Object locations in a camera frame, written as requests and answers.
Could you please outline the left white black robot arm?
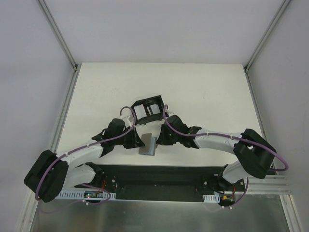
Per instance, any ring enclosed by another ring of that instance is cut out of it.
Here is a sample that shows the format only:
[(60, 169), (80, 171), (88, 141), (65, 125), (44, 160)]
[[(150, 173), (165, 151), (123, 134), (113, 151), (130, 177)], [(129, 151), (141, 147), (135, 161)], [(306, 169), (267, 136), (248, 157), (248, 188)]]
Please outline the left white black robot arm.
[(45, 203), (55, 199), (64, 188), (104, 187), (106, 177), (94, 160), (112, 152), (117, 145), (126, 149), (145, 146), (134, 127), (115, 118), (80, 148), (58, 154), (43, 151), (27, 173), (24, 184)]

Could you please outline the black plastic card tray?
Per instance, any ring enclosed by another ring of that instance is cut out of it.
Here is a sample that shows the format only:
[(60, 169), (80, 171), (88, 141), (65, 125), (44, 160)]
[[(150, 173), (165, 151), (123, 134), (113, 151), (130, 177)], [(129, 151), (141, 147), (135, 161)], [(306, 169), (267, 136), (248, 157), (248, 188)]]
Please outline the black plastic card tray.
[(140, 104), (144, 106), (147, 117), (142, 118), (140, 120), (136, 119), (135, 125), (146, 125), (147, 123), (154, 121), (161, 121), (163, 119), (164, 102), (162, 100), (161, 95), (138, 100), (133, 103), (131, 109), (134, 111), (134, 106)]

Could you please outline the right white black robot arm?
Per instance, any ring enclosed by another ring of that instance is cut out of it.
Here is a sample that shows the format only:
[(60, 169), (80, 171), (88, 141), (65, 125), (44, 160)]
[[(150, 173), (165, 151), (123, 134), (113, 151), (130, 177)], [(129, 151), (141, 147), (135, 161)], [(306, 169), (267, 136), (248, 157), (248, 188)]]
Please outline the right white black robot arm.
[(161, 125), (156, 144), (168, 146), (176, 143), (187, 148), (209, 148), (235, 155), (238, 160), (225, 165), (217, 177), (218, 187), (225, 191), (248, 176), (264, 179), (275, 158), (271, 153), (275, 149), (252, 129), (236, 134), (218, 133), (202, 127), (188, 127), (173, 115)]

